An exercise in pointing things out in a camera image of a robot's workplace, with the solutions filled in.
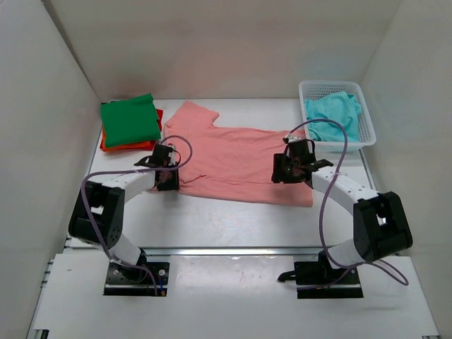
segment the pink cloth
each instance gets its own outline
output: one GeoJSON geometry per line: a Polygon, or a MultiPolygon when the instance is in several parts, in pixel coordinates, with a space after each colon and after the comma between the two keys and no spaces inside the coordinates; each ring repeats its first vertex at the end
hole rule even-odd
{"type": "MultiPolygon", "coordinates": [[[[252,203],[312,206],[311,189],[301,184],[274,184],[273,154],[284,151],[286,131],[216,127],[220,115],[185,102],[165,124],[165,136],[187,138],[193,147],[191,161],[179,170],[180,193],[252,203]]],[[[189,154],[179,139],[182,159],[189,154]]]]}

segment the green cloth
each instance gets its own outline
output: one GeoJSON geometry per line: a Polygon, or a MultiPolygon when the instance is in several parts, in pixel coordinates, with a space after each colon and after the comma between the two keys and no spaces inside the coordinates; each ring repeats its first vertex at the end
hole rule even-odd
{"type": "Polygon", "coordinates": [[[101,106],[105,146],[116,147],[160,139],[158,115],[151,94],[101,106]]]}

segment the white tabletop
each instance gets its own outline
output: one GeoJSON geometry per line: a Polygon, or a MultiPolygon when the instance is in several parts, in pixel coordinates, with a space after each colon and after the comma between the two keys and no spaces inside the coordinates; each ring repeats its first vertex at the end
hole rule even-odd
{"type": "MultiPolygon", "coordinates": [[[[156,100],[167,121],[184,100],[156,100]]],[[[290,130],[302,122],[299,99],[193,100],[220,113],[216,126],[290,130]]],[[[129,170],[149,152],[97,149],[91,172],[129,170]]],[[[318,154],[337,163],[338,153],[318,154]]],[[[348,153],[342,173],[369,186],[359,153],[348,153]]],[[[242,203],[184,196],[175,192],[145,192],[126,204],[123,232],[140,247],[181,246],[318,246],[318,220],[323,194],[313,193],[311,208],[242,203]]],[[[328,244],[352,236],[352,218],[336,202],[326,209],[325,234],[328,244]]],[[[70,246],[87,245],[72,239],[70,246]]]]}
{"type": "Polygon", "coordinates": [[[102,295],[108,259],[99,251],[56,256],[33,328],[46,338],[422,338],[438,335],[408,257],[388,260],[403,287],[358,269],[364,298],[297,299],[290,256],[173,256],[167,297],[102,295]]]}

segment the shirt sleeve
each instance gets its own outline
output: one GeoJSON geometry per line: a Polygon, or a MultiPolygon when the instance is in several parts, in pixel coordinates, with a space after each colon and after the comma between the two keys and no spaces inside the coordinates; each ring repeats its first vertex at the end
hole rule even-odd
{"type": "Polygon", "coordinates": [[[186,101],[165,126],[171,129],[202,130],[212,127],[219,116],[217,112],[186,101]]]}

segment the pink shirt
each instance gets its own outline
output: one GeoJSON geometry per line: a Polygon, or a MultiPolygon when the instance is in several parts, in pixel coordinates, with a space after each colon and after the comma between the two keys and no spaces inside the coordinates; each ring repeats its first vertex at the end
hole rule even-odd
{"type": "MultiPolygon", "coordinates": [[[[185,102],[165,124],[165,136],[187,138],[193,147],[191,161],[179,170],[180,193],[252,203],[312,206],[311,189],[301,184],[274,184],[273,154],[285,148],[286,131],[216,127],[220,115],[185,102]]],[[[182,159],[189,148],[170,139],[182,159]]]]}

